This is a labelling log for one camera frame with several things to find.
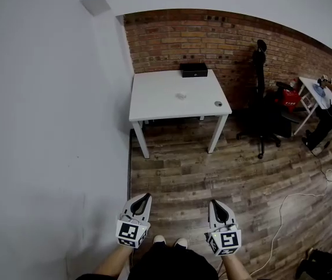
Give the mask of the person's right forearm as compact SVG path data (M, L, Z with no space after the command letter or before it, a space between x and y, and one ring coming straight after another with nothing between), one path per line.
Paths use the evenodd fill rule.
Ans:
M253 280L241 261L234 255L224 255L221 257L225 267L227 280Z

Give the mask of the small white table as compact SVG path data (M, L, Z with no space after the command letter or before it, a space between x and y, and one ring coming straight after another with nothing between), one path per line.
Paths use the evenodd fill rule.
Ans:
M298 77L298 79L301 82L298 92L301 97L300 102L308 115L293 132L294 135L298 134L318 107L325 110L332 105L332 91L330 89L325 88L323 89L324 94L319 94L316 90L317 87L320 87L317 80L304 77Z

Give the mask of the large white table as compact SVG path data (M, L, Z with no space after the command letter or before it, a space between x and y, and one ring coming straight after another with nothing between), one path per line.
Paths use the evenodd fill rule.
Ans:
M179 100L176 93L187 97ZM183 78L180 71L159 71L134 75L129 121L137 136L144 158L149 158L148 147L142 132L142 123L149 120L162 120L189 117L219 117L212 135L208 153L216 147L223 127L232 109L213 72L207 77Z

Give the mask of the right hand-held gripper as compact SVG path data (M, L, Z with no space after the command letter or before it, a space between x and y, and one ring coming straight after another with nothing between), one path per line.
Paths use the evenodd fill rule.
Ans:
M226 204L212 199L209 202L208 222L210 226L223 225L204 233L215 256L231 255L241 248L241 230L235 223L235 214Z

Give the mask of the black metal box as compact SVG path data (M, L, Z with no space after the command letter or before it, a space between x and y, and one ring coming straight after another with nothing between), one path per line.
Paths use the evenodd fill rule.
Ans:
M182 63L180 72L183 78L207 77L208 68L205 63Z

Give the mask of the person's black clothing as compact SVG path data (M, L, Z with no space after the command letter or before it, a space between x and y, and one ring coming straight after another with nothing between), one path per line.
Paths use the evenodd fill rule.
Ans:
M91 280L93 273L76 280ZM127 280L218 280L216 269L189 249L153 244L131 268Z

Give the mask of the red bag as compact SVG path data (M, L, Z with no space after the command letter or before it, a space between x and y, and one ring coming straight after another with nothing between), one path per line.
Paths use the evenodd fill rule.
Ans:
M288 84L278 81L276 86L278 89L275 93L275 102L286 107L288 112L292 113L301 100L299 93L294 88L295 82Z

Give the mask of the person's left forearm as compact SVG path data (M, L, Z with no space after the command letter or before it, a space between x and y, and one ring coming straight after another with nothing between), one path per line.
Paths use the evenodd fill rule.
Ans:
M132 247L118 245L95 269L91 280L117 280L133 252Z

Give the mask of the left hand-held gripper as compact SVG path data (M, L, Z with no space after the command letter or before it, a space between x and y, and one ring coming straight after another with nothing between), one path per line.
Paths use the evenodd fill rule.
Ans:
M120 245L137 249L142 244L151 226L148 222L151 205L150 193L137 195L125 203L116 226L116 238Z

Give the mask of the black office chair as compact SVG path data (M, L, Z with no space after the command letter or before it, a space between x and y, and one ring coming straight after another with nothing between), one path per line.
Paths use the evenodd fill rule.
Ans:
M236 135L238 140L243 136L258 138L260 141L259 159L264 156L265 141L273 141L277 147L280 147L280 137L291 137L292 124L300 123L293 112L289 113L286 107L275 102L277 86L276 91L265 91L264 65L266 51L266 43L262 39L257 40L257 48L253 52L253 65L257 77L256 94L249 107L247 128Z

